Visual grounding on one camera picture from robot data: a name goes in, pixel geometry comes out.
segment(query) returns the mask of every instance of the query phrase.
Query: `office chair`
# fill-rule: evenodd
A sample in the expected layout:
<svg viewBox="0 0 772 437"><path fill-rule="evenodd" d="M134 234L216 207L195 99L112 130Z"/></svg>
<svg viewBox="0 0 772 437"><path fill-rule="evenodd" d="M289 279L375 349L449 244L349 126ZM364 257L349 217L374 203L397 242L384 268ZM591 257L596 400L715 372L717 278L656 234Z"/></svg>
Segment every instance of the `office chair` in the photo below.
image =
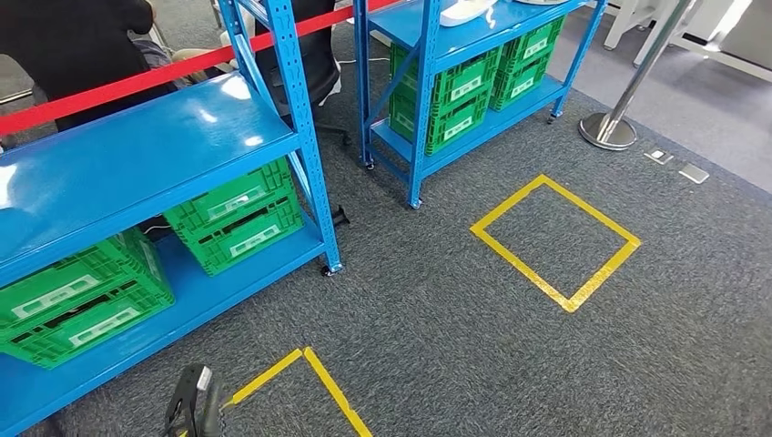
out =
<svg viewBox="0 0 772 437"><path fill-rule="evenodd" d="M300 22L317 15L327 14L335 8L335 0L292 0L295 12L295 22ZM255 35L268 32L260 23L255 25ZM340 71L332 54L332 27L321 29L312 34L302 36L299 40L300 56L306 73L306 83L309 88L309 100L312 107L319 107L338 82ZM260 73L265 78L266 86L273 99L279 115L285 122L291 124L290 106L281 81L276 53L273 47L258 51L255 54ZM314 122L319 132L342 135L343 144L351 144L349 131L340 127Z"/></svg>

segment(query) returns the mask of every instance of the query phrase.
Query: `silver pole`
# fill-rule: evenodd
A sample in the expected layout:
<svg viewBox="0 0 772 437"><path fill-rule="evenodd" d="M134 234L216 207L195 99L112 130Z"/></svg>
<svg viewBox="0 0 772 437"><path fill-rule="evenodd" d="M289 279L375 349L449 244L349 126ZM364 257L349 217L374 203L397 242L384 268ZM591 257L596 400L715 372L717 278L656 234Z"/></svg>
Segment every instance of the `silver pole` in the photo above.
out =
<svg viewBox="0 0 772 437"><path fill-rule="evenodd" d="M598 112L579 121L579 133L590 144L607 150L627 150L637 140L635 128L622 117L625 115L630 102L633 101L635 91L646 79L646 76L654 66L654 62L662 55L667 46L667 41L673 34L676 25L684 19L686 13L694 5L695 0L678 0L667 21L662 26L662 31L656 37L654 44L644 58L644 62L638 67L633 79L627 85L611 114Z"/></svg>

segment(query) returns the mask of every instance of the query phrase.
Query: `yellow floor tape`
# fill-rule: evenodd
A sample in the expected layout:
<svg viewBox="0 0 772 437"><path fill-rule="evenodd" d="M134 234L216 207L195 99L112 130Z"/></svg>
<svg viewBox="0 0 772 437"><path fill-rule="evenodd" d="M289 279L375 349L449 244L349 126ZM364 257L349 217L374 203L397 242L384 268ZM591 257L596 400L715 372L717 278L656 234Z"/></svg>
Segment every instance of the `yellow floor tape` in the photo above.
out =
<svg viewBox="0 0 772 437"><path fill-rule="evenodd" d="M335 402L338 404L338 407L346 416L346 419L349 420L351 426L354 428L354 431L356 431L360 437L371 437L372 433L370 430L367 429L367 426L364 424L359 414L357 414L357 412L351 408L349 401L347 401L346 397L343 395L343 391L340 390L338 384L335 383L335 380L332 379L330 374L327 372L327 369L325 369L321 364L319 357L317 357L316 353L314 353L310 347L305 348L303 351L296 349L290 352L286 357L282 358L279 360L279 362L271 366L270 369L262 372L249 384L236 391L236 393L234 393L233 396L222 405L222 408L235 407L236 405L244 402L255 391L265 385L273 377L281 373L281 371L287 369L300 357L304 357L311 368L316 372L317 376L319 376L321 383L324 384L324 387L330 393L332 399L335 400ZM182 432L179 437L188 437L188 432Z"/></svg>
<svg viewBox="0 0 772 437"><path fill-rule="evenodd" d="M579 288L574 295L567 299L560 291L556 290L546 280L544 280L538 273L528 267L522 259L519 259L511 251L505 248L495 238L491 237L485 231L491 223L501 217L509 208L513 207L517 202L523 200L532 191L539 188L541 185L546 185L552 188L555 192L567 198L577 207L581 208L587 214L595 217L601 223L605 224L609 229L613 230L627 242L619 249L604 265L601 267L592 278L590 278L582 287ZM557 182L548 178L546 175L539 175L536 179L529 182L525 187L520 188L517 192L512 194L508 199L502 202L501 205L494 208L491 212L481 218L480 221L473 224L470 231L485 242L491 249L501 255L504 259L509 261L516 269L528 278L533 284L541 289L544 294L549 296L552 300L558 303L564 310L568 312L576 311L600 286L604 283L615 270L619 269L625 260L641 245L641 240L635 235L631 234L628 230L622 228L616 222L608 218L601 211L593 208L587 202L581 200L571 191L567 190Z"/></svg>

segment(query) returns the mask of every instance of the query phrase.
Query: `green plastic crate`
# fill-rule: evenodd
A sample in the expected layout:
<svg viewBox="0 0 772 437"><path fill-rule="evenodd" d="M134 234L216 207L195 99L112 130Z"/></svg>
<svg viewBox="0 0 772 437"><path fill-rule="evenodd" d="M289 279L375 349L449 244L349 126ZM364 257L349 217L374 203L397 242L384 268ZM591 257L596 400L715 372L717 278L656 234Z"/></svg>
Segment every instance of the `green plastic crate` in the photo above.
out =
<svg viewBox="0 0 772 437"><path fill-rule="evenodd" d="M555 41L563 29L564 19L565 17L557 18L504 44L497 70L512 74L522 71L525 66L529 66L536 59L551 55Z"/></svg>
<svg viewBox="0 0 772 437"><path fill-rule="evenodd" d="M491 89L487 87L468 98L451 112L442 115L431 112L427 129L426 155L430 156L439 152L467 131L480 125L485 119L490 96ZM415 126L415 104L404 96L392 95L389 104L389 116L391 129L408 141L412 141Z"/></svg>
<svg viewBox="0 0 772 437"><path fill-rule="evenodd" d="M140 277L5 342L3 351L51 369L174 303L168 288Z"/></svg>
<svg viewBox="0 0 772 437"><path fill-rule="evenodd" d="M490 88L493 75L496 73L496 67L499 65L501 52L502 48L496 47L436 75L434 77L434 88L432 89L431 111L440 115L447 114L467 102L469 96L473 96L483 89ZM391 45L392 76L396 74L397 69L408 54L409 52L404 48L396 44ZM418 61L413 61L400 83L394 88L392 95L407 97L410 101L414 102L417 77Z"/></svg>
<svg viewBox="0 0 772 437"><path fill-rule="evenodd" d="M0 341L50 320L136 275L163 281L155 251L137 229L62 259L0 289Z"/></svg>
<svg viewBox="0 0 772 437"><path fill-rule="evenodd" d="M204 238L294 189L287 159L282 157L177 205L164 212L164 218L177 234Z"/></svg>
<svg viewBox="0 0 772 437"><path fill-rule="evenodd" d="M496 80L493 82L491 95L491 108L501 111L512 102L528 94L529 91L536 89L542 83L549 63L550 55L547 54L521 70L511 73L496 72Z"/></svg>
<svg viewBox="0 0 772 437"><path fill-rule="evenodd" d="M179 235L209 276L237 264L303 227L294 191L203 239Z"/></svg>

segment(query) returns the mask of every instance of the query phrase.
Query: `red rope barrier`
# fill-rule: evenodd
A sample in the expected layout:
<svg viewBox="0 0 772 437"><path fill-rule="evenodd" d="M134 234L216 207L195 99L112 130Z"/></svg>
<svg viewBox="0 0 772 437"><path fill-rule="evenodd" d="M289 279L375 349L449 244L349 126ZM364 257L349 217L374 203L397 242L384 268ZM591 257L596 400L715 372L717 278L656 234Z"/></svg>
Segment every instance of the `red rope barrier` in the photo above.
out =
<svg viewBox="0 0 772 437"><path fill-rule="evenodd" d="M391 5L399 0L370 0L370 10ZM296 24L299 36L304 36L317 30L335 25L353 16L353 6L347 6L318 15ZM249 40L252 50L258 51L273 46L271 34L255 36ZM132 95L136 92L161 85L174 79L187 76L196 71L228 62L233 59L233 49L230 46L221 47L204 55L191 57L184 61L162 66L140 75L92 88L82 93L63 97L58 100L17 111L0 117L0 135L11 134L28 129L60 117L66 117L90 107Z"/></svg>

